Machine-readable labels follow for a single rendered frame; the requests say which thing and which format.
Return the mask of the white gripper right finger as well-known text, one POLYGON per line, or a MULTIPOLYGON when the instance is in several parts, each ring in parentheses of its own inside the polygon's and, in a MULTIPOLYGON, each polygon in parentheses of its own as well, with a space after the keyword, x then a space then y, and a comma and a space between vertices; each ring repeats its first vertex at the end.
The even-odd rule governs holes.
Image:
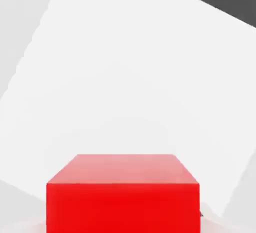
POLYGON ((200 203, 200 233, 238 233, 205 203, 200 203))

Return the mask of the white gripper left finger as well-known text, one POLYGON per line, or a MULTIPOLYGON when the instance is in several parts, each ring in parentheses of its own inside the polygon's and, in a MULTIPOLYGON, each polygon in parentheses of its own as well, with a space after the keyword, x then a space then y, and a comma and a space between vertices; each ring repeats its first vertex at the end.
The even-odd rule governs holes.
POLYGON ((13 211, 11 233, 46 233, 46 215, 42 207, 24 206, 13 211))

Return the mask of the small red cube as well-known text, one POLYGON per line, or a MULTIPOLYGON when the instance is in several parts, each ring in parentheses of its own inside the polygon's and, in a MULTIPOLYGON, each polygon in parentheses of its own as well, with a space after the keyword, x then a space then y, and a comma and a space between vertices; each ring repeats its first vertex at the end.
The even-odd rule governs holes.
POLYGON ((201 233, 200 185, 172 154, 78 154, 46 184, 46 233, 201 233))

